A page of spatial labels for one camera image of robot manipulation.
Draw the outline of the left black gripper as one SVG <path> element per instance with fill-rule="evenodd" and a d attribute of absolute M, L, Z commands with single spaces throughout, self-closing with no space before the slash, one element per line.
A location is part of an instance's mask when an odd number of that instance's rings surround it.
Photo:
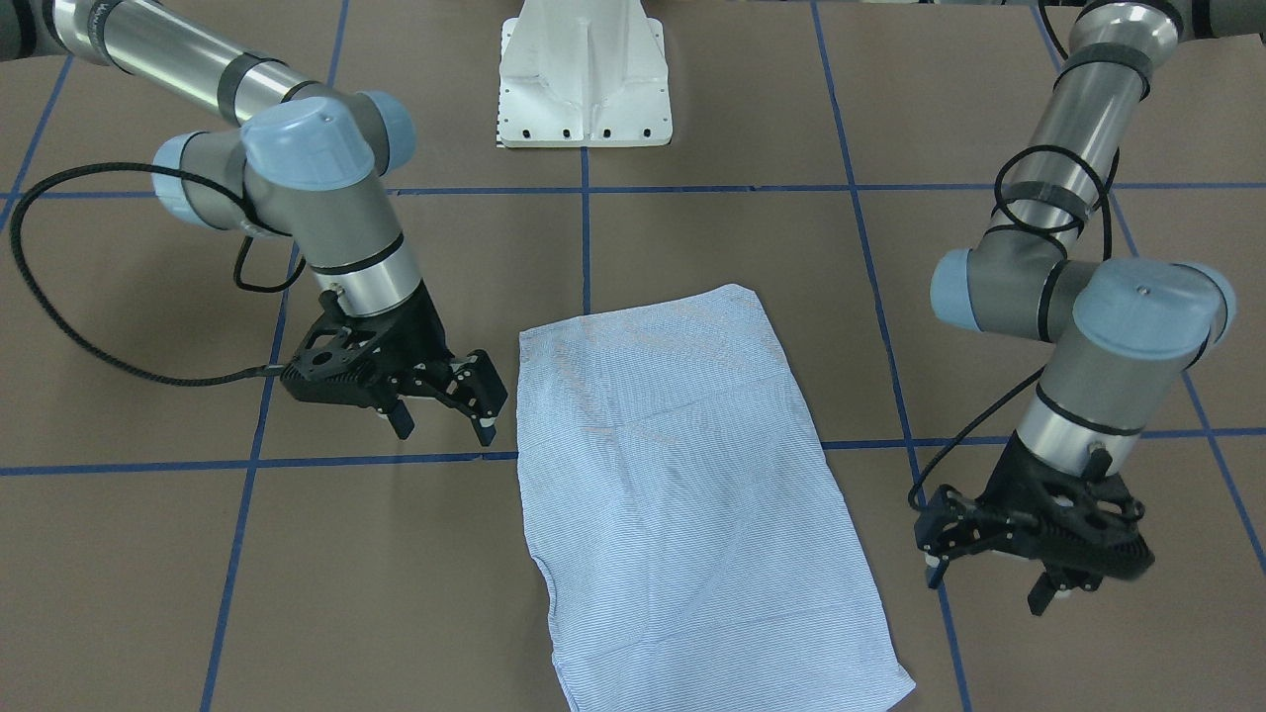
<path fill-rule="evenodd" d="M 1043 462 L 1012 436 L 979 497 L 966 497 L 942 484 L 919 511 L 915 544 L 924 551 L 924 582 L 932 590 L 944 587 L 946 573 L 955 559 L 996 551 L 1025 560 L 1036 559 L 1036 533 L 1039 523 L 1039 484 L 1050 481 L 1101 481 L 1113 473 L 1114 460 L 1105 448 L 1094 448 L 1082 473 L 1070 475 Z M 1055 601 L 1071 594 L 1069 571 L 1044 565 L 1027 595 L 1028 611 L 1041 617 Z"/>

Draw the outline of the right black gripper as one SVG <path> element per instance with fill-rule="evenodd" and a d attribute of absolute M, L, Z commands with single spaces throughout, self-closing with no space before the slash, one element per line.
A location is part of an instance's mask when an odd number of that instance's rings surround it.
<path fill-rule="evenodd" d="M 322 327 L 347 326 L 377 334 L 379 364 L 398 394 L 385 405 L 384 418 L 398 440 L 408 440 L 415 429 L 406 398 L 424 398 L 458 410 L 472 424 L 479 443 L 492 446 L 506 388 L 487 351 L 473 350 L 458 357 L 448 348 L 442 321 L 424 285 L 398 307 L 376 315 L 352 315 L 343 309 L 341 298 L 335 288 L 322 290 Z"/>

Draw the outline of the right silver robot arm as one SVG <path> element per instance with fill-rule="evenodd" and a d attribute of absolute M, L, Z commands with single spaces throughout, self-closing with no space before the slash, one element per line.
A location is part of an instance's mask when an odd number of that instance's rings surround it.
<path fill-rule="evenodd" d="M 406 166 L 417 133 L 386 92 L 342 92 L 285 60 L 235 44 L 158 1 L 5 1 L 3 60 L 67 54 L 148 80 L 227 122 L 173 136 L 148 162 L 100 162 L 33 185 L 9 222 L 15 266 L 67 338 L 122 371 L 179 388 L 277 380 L 298 402 L 375 410 L 406 440 L 406 400 L 439 402 L 492 445 L 506 388 L 484 350 L 454 355 L 384 177 Z M 282 362 L 222 378 L 165 378 L 90 342 L 46 296 L 27 260 L 29 208 L 60 184 L 146 174 L 177 220 L 243 234 L 233 279 L 268 294 L 305 272 L 322 313 Z"/>

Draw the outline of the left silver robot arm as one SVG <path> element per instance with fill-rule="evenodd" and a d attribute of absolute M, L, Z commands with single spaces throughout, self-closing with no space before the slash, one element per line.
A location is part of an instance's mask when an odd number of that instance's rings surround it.
<path fill-rule="evenodd" d="M 1152 568 L 1122 469 L 1177 379 L 1225 340 L 1237 296 L 1201 264 L 1117 255 L 1112 188 L 1136 108 L 1179 46 L 1262 32 L 1261 1 L 1086 1 L 1055 41 L 1050 101 L 994 179 L 987 228 L 931 279 L 937 319 L 1053 350 L 1000 397 L 1033 391 L 981 494 L 924 492 L 950 448 L 912 485 L 927 587 L 981 552 L 1039 563 L 1027 599 L 1039 616 Z"/>

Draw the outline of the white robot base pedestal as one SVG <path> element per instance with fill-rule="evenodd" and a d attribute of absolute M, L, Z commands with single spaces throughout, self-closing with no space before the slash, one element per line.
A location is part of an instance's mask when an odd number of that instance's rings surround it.
<path fill-rule="evenodd" d="M 500 27 L 498 77 L 503 148 L 674 139 L 663 27 L 641 1 L 525 1 Z"/>

